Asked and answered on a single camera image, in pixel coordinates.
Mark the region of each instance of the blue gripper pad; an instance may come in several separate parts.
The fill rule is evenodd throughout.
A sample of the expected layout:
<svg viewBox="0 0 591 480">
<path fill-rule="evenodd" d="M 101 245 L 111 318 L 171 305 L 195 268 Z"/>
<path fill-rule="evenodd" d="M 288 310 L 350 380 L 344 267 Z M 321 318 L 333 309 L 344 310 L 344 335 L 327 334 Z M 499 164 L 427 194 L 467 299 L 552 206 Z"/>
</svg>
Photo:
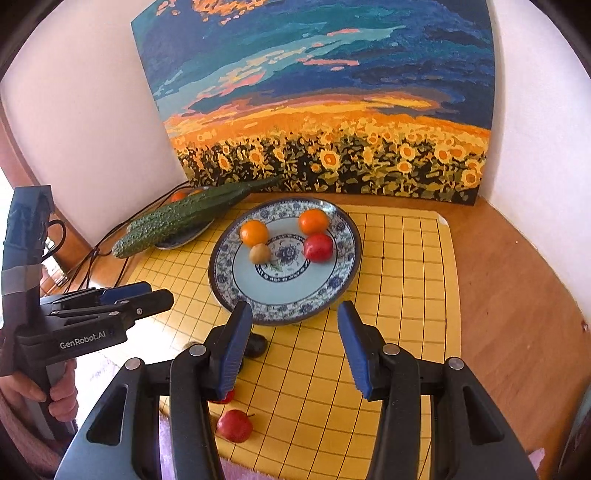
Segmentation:
<svg viewBox="0 0 591 480">
<path fill-rule="evenodd" d="M 212 359 L 217 363 L 215 390 L 219 399 L 225 398 L 234 388 L 251 329 L 251 306 L 239 301 L 212 348 Z"/>
<path fill-rule="evenodd" d="M 100 296 L 101 305 L 114 305 L 116 301 L 150 293 L 152 286 L 146 281 L 123 285 L 122 287 L 107 288 Z"/>
<path fill-rule="evenodd" d="M 337 324 L 357 390 L 370 401 L 385 398 L 389 374 L 380 366 L 379 353 L 385 342 L 379 330 L 363 324 L 350 300 L 339 305 Z"/>
</svg>

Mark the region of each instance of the finger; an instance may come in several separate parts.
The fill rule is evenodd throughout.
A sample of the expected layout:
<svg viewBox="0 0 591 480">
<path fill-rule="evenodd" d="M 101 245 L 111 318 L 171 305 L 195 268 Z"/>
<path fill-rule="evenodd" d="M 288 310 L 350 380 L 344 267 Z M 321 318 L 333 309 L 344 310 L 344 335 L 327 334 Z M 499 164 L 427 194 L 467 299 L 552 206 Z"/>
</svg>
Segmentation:
<svg viewBox="0 0 591 480">
<path fill-rule="evenodd" d="M 64 413 L 63 415 L 58 415 L 56 417 L 56 420 L 61 421 L 61 422 L 72 421 L 76 418 L 77 413 L 78 413 L 78 402 L 75 403 L 74 408 L 71 409 L 69 412 Z"/>
<path fill-rule="evenodd" d="M 49 396 L 53 401 L 58 401 L 62 398 L 72 395 L 74 389 L 76 388 L 76 374 L 74 372 L 75 368 L 75 362 L 66 362 L 66 371 L 64 376 L 49 390 Z"/>
<path fill-rule="evenodd" d="M 47 398 L 39 385 L 22 372 L 14 372 L 9 377 L 6 377 L 6 385 L 29 400 L 43 402 Z"/>
<path fill-rule="evenodd" d="M 76 395 L 78 395 L 78 391 L 74 388 L 73 395 L 50 403 L 48 407 L 49 413 L 51 413 L 51 415 L 53 415 L 56 418 L 58 416 L 67 414 L 76 405 Z"/>
</svg>

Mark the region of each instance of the potato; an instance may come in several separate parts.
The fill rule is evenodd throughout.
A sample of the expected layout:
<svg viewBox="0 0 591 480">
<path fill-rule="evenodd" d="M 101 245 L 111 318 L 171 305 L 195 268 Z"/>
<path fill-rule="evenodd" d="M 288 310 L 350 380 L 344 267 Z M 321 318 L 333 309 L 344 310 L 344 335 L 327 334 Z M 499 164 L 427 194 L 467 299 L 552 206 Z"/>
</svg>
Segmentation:
<svg viewBox="0 0 591 480">
<path fill-rule="evenodd" d="M 255 265 L 269 263 L 271 260 L 271 249 L 265 244 L 258 244 L 251 248 L 248 258 Z"/>
</svg>

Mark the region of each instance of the human hand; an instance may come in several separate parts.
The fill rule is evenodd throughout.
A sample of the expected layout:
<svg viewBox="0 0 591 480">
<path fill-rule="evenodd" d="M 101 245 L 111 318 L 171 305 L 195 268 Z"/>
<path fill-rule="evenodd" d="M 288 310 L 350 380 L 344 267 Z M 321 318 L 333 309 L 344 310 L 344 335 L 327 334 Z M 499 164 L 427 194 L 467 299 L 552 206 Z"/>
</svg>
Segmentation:
<svg viewBox="0 0 591 480">
<path fill-rule="evenodd" d="M 76 359 L 66 362 L 66 371 L 59 382 L 49 390 L 53 400 L 49 404 L 49 413 L 58 421 L 72 421 L 78 413 L 78 390 L 76 389 Z M 0 377 L 0 391 L 12 408 L 14 414 L 28 425 L 33 419 L 28 411 L 25 398 L 37 402 L 47 399 L 43 390 L 22 372 L 15 372 L 7 377 Z"/>
</svg>

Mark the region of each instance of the red apple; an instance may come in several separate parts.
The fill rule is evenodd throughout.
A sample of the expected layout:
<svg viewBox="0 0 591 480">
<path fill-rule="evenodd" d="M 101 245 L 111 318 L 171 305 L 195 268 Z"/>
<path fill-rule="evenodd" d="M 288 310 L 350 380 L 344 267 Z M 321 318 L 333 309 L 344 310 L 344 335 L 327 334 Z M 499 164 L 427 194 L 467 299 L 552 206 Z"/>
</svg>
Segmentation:
<svg viewBox="0 0 591 480">
<path fill-rule="evenodd" d="M 314 233 L 304 241 L 304 256 L 311 262 L 326 262 L 332 257 L 332 249 L 332 238 L 325 233 Z"/>
<path fill-rule="evenodd" d="M 234 389 L 231 389 L 227 394 L 226 394 L 226 398 L 224 398 L 223 400 L 210 400 L 211 403 L 230 403 L 232 400 L 234 400 Z"/>
<path fill-rule="evenodd" d="M 229 410 L 217 421 L 217 432 L 228 442 L 242 443 L 252 433 L 252 422 L 242 410 Z"/>
</svg>

